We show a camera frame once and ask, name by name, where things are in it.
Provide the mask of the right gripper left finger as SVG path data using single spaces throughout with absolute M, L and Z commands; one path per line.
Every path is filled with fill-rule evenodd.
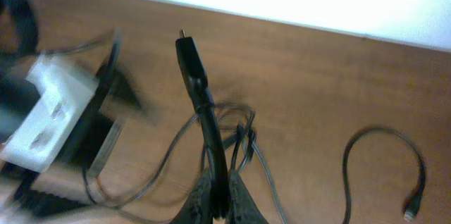
M 211 172 L 204 170 L 197 179 L 187 200 L 170 224 L 212 224 L 213 215 L 209 206 Z

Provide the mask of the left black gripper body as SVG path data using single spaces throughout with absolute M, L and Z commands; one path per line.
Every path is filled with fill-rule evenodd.
M 124 106 L 144 112 L 143 103 L 137 96 L 131 79 L 122 70 L 115 69 L 106 85 L 99 85 L 96 89 L 94 97 L 82 112 L 55 162 L 86 168 L 92 165 L 113 126 L 113 120 L 100 111 L 108 97 Z

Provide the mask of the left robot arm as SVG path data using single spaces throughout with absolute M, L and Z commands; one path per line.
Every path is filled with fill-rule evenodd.
M 81 201 L 33 189 L 54 163 L 77 166 L 84 179 L 102 171 L 121 124 L 101 112 L 107 97 L 138 111 L 144 105 L 118 69 L 117 31 L 84 44 L 38 50 L 38 27 L 28 0 L 1 0 L 19 39 L 1 53 L 1 176 L 18 182 L 7 205 L 46 218 L 81 209 Z

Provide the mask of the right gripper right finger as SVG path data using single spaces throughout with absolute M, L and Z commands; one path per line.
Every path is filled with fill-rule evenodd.
M 268 224 L 236 170 L 230 171 L 229 188 L 227 224 Z

